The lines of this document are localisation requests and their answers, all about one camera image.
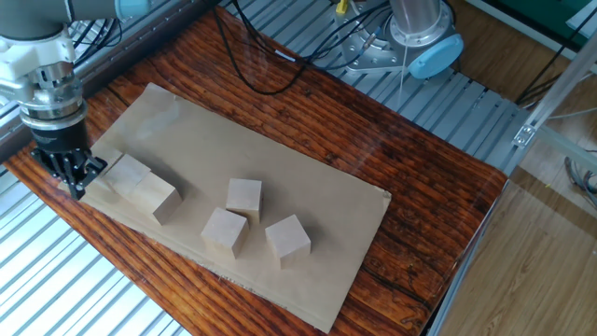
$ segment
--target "wooden cube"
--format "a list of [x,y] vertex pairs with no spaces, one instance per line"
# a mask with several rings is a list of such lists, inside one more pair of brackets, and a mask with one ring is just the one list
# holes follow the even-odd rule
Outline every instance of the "wooden cube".
[[150,169],[129,154],[125,154],[102,177],[116,193],[126,196],[143,180]]
[[263,205],[261,181],[231,178],[226,209],[247,217],[251,226],[259,224]]
[[112,186],[105,181],[105,175],[112,169],[112,167],[124,156],[124,153],[121,151],[108,147],[108,146],[98,146],[97,144],[93,146],[93,155],[101,158],[104,160],[107,165],[102,170],[102,172],[93,180],[92,183],[102,186],[103,188],[109,189],[112,192],[116,192]]
[[266,228],[265,234],[280,269],[288,268],[311,254],[311,239],[296,215]]
[[165,224],[170,215],[183,202],[178,191],[172,185],[151,172],[124,197],[160,225]]
[[216,208],[201,232],[207,250],[216,255],[236,259],[249,234],[245,217]]

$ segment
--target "cardboard sheet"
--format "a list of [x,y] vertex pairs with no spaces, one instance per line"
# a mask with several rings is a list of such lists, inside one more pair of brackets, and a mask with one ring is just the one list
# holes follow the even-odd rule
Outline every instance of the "cardboard sheet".
[[[329,332],[391,195],[150,84],[92,148],[132,155],[175,186],[183,203],[164,226],[98,185],[83,202]],[[236,260],[206,252],[201,231],[225,207],[230,178],[263,181],[261,224]],[[278,270],[265,228],[298,216],[312,253]]]

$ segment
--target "black cable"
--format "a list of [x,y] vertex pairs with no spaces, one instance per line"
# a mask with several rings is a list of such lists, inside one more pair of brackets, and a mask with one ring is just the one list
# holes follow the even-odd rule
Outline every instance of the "black cable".
[[[251,24],[251,22],[248,20],[248,18],[246,18],[246,16],[244,15],[243,11],[241,10],[238,1],[237,0],[232,0],[232,4],[236,7],[237,11],[239,12],[239,15],[241,16],[241,21],[243,22],[245,28],[247,29],[247,32],[249,33],[251,39],[257,43],[257,45],[261,48],[262,51],[269,53],[271,55],[275,55],[277,57],[286,59],[288,61],[293,61],[294,63],[298,63],[301,65],[300,69],[297,71],[297,73],[293,76],[293,78],[290,80],[290,82],[288,84],[286,84],[284,87],[282,87],[281,89],[278,89],[276,91],[263,91],[263,90],[259,90],[257,89],[255,86],[253,86],[253,84],[249,83],[249,81],[244,77],[241,69],[239,68],[238,64],[236,63],[236,60],[234,58],[234,55],[232,53],[232,49],[230,48],[228,39],[226,38],[226,34],[224,32],[224,28],[222,26],[222,22],[219,18],[219,16],[217,15],[217,11],[215,10],[215,8],[213,8],[213,12],[214,12],[214,16],[215,16],[215,23],[217,25],[218,31],[222,36],[222,41],[224,42],[224,48],[226,49],[227,54],[229,55],[230,61],[232,63],[232,67],[234,68],[234,70],[236,71],[237,75],[239,76],[239,79],[252,91],[255,91],[259,94],[263,94],[263,95],[275,95],[281,92],[284,92],[286,90],[288,90],[290,87],[292,87],[298,80],[299,77],[302,75],[302,73],[307,69],[308,66],[311,67],[315,67],[315,68],[320,68],[320,69],[332,69],[332,68],[338,68],[338,67],[328,67],[328,68],[321,68],[318,67],[314,64],[312,64],[312,60],[317,57],[317,55],[319,55],[321,53],[320,49],[327,43],[327,41],[333,37],[338,31],[340,31],[341,29],[343,29],[346,25],[351,24],[352,22],[370,15],[372,12],[381,9],[385,6],[388,6],[387,3],[383,3],[380,4],[378,6],[375,6],[374,8],[367,10],[363,13],[360,13],[359,15],[353,17],[352,19],[348,20],[347,22],[345,22],[344,24],[340,25],[338,28],[336,28],[332,33],[330,33],[321,43],[320,45],[315,49],[315,51],[308,57],[298,57],[296,59],[292,59],[287,55],[283,55],[280,54],[276,48],[274,48],[269,41],[264,38],[261,33]],[[353,60],[351,60],[349,63],[350,64],[352,62],[354,62],[358,57],[360,57],[360,55],[362,55],[363,51],[360,52]]]
[[570,179],[570,183],[573,185],[578,186],[581,190],[585,191],[587,194],[587,198],[592,203],[595,208],[597,208],[597,186],[590,184],[590,179],[595,177],[596,175],[593,172],[586,172],[584,177],[581,177],[581,174],[578,170],[578,166],[576,162],[572,161],[572,159],[566,157],[563,161],[564,167],[566,169],[566,173],[568,174],[568,178]]
[[75,41],[75,44],[73,44],[73,48],[76,49],[76,47],[78,47],[81,44],[81,42],[83,42],[83,40],[85,39],[85,37],[87,37],[87,34],[90,33],[90,30],[93,27],[93,24],[95,24],[95,20],[93,20],[90,23],[88,23],[87,27],[85,27],[85,29],[83,30],[83,32],[81,33],[81,35]]
[[[585,24],[587,24],[587,22],[589,22],[589,20],[596,13],[597,13],[597,7],[589,14],[589,16],[583,22],[580,23],[580,25],[578,25],[578,27],[566,39],[566,41],[568,41],[568,42],[572,41],[572,39],[575,38],[575,36],[580,32],[580,30],[582,29],[582,27],[584,27]],[[539,80],[539,78],[541,78],[548,71],[548,69],[551,67],[551,65],[556,62],[556,60],[558,59],[558,57],[560,57],[560,55],[562,54],[562,52],[565,49],[566,49],[566,46],[564,44],[562,44],[562,46],[560,47],[560,49],[558,49],[558,51],[556,52],[556,54],[553,55],[553,57],[551,58],[551,60],[549,60],[549,62],[543,67],[543,69],[541,69],[541,71],[539,72],[539,74],[537,74],[537,76],[533,79],[533,81],[531,81],[531,83],[524,89],[524,91],[521,93],[521,95],[516,99],[516,104],[517,105],[521,104],[522,99],[524,99],[525,96],[529,93],[529,91],[532,89],[533,85],[537,82],[537,80]]]

